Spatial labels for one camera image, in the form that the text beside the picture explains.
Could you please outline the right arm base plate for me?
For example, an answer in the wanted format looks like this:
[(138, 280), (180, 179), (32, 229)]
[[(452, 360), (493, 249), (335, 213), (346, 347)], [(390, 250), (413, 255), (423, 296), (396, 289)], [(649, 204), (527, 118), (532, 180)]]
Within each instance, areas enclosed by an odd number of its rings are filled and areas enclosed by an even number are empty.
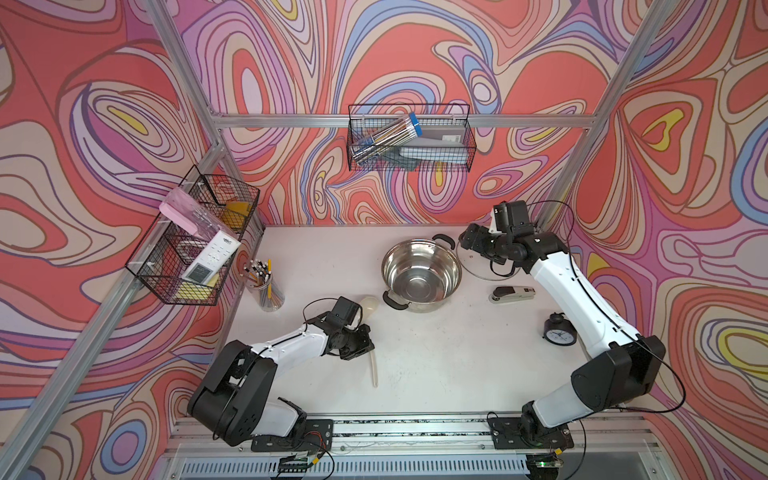
[(486, 418), (491, 439), (496, 450), (568, 450), (574, 447), (570, 430), (566, 425), (543, 427), (527, 417)]

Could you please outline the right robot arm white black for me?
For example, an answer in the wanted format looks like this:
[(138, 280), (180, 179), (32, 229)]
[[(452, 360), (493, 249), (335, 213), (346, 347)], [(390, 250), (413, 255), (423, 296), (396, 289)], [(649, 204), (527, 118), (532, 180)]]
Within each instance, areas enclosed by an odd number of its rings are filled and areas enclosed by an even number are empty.
[(472, 223), (459, 243), (488, 260), (511, 261), (543, 286), (589, 356), (567, 383), (523, 406), (520, 424), (527, 442), (538, 443), (572, 421), (650, 393), (666, 347), (656, 336), (641, 335), (603, 299), (556, 234), (528, 227), (501, 233)]

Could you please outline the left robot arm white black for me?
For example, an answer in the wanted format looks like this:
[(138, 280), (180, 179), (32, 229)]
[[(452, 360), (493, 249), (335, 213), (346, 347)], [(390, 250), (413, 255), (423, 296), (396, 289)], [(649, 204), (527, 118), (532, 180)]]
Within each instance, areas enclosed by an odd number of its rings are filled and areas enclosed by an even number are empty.
[(306, 413), (286, 398), (270, 397), (275, 379), (314, 358), (336, 355), (349, 361), (373, 349), (366, 324), (354, 329), (308, 324), (265, 343), (231, 341), (208, 368), (187, 414), (232, 447), (247, 440), (297, 447), (306, 432)]

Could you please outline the clear pen holder cup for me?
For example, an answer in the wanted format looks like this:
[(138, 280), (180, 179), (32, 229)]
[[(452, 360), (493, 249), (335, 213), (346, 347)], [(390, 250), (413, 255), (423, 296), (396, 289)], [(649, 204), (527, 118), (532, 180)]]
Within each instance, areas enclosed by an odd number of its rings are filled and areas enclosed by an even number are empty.
[(271, 260), (250, 260), (243, 268), (243, 278), (262, 310), (274, 312), (283, 306), (285, 297), (274, 281)]

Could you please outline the aluminium rail front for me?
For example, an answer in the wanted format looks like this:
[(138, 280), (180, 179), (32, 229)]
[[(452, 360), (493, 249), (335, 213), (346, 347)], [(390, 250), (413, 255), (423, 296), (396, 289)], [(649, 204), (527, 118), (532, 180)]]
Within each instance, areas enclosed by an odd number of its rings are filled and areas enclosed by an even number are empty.
[[(494, 434), (485, 412), (446, 414), (309, 414), (307, 421), (333, 421), (332, 453), (363, 454), (486, 454), (495, 452)], [(574, 447), (568, 454), (657, 453), (661, 441), (650, 422), (638, 414), (607, 413), (569, 424)], [(212, 433), (192, 418), (182, 418), (171, 428), (162, 455), (179, 452), (245, 456), (250, 443), (230, 447), (213, 440)]]

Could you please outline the stainless steel pot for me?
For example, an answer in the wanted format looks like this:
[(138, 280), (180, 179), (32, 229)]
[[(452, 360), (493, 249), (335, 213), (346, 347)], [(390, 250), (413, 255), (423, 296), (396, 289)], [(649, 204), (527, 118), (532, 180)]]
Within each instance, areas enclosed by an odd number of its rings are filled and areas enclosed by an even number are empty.
[(438, 233), (391, 247), (382, 259), (381, 275), (386, 284), (382, 300), (387, 306), (428, 313), (443, 306), (458, 290), (463, 269), (455, 240)]

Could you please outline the glass pot lid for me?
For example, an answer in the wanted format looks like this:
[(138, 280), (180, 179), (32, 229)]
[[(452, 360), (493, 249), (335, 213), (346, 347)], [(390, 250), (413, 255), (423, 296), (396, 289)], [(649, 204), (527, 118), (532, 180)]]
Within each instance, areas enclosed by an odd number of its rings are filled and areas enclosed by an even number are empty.
[(511, 260), (498, 263), (488, 257), (494, 253), (493, 242), (489, 240), (460, 238), (456, 253), (463, 269), (480, 280), (501, 282), (519, 271)]

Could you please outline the white grey box in basket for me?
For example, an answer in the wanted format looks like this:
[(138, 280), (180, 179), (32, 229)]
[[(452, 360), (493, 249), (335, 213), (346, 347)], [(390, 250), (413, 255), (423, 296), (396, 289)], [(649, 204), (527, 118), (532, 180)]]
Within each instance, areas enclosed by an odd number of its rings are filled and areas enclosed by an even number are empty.
[(406, 158), (441, 163), (463, 163), (468, 159), (464, 145), (465, 131), (460, 127), (426, 127), (422, 135), (409, 140), (399, 148)]

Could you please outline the black alarm clock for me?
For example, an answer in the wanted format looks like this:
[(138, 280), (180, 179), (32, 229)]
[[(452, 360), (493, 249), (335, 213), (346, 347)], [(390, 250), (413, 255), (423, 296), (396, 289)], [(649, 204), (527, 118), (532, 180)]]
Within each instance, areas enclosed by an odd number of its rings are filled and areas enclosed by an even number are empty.
[(553, 312), (544, 323), (543, 338), (557, 346), (572, 346), (578, 340), (575, 326), (563, 313)]

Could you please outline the black white stapler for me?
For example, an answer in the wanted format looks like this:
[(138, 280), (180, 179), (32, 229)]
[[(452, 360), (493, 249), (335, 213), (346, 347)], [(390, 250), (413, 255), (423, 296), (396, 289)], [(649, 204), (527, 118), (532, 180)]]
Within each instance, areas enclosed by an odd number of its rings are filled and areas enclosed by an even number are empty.
[(489, 301), (493, 304), (508, 304), (520, 301), (532, 300), (536, 290), (528, 286), (498, 286), (489, 295)]

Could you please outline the white calculator device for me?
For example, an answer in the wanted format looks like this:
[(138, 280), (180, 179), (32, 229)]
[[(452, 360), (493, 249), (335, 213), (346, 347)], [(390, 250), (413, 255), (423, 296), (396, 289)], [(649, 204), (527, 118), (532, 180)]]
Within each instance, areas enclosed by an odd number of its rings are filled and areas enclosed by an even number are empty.
[(241, 242), (219, 230), (181, 276), (183, 280), (207, 285), (238, 250)]

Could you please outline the tube of pencils blue cap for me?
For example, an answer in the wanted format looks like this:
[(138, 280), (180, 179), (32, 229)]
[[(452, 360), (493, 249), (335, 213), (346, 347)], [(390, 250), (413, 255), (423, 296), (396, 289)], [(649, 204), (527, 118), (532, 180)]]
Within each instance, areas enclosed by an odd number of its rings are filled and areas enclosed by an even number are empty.
[(356, 165), (367, 165), (383, 160), (391, 150), (422, 135), (418, 117), (414, 113), (397, 119), (363, 118), (353, 122), (350, 157)]

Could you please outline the yellow sticky notes pad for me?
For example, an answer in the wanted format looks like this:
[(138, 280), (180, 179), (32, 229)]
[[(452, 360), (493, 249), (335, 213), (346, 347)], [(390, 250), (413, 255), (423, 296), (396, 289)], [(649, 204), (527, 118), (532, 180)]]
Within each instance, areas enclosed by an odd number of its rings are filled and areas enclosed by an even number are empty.
[(207, 302), (215, 294), (215, 289), (207, 285), (182, 282), (174, 293), (173, 299), (180, 302)]

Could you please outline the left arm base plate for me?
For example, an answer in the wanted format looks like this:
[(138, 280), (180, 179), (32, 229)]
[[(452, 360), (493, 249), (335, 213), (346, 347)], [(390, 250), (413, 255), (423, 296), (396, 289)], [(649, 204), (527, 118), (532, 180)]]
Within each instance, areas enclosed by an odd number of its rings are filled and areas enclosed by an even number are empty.
[(250, 449), (257, 453), (317, 453), (331, 449), (333, 433), (333, 420), (309, 419), (294, 426), (286, 436), (259, 435), (253, 437)]

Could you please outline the pink box in basket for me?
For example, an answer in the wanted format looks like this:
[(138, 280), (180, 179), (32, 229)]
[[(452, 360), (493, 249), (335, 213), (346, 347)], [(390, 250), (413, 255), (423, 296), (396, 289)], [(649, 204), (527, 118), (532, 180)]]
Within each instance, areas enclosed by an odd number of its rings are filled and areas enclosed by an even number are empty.
[(172, 189), (161, 201), (159, 211), (186, 233), (206, 236), (205, 209), (183, 189)]

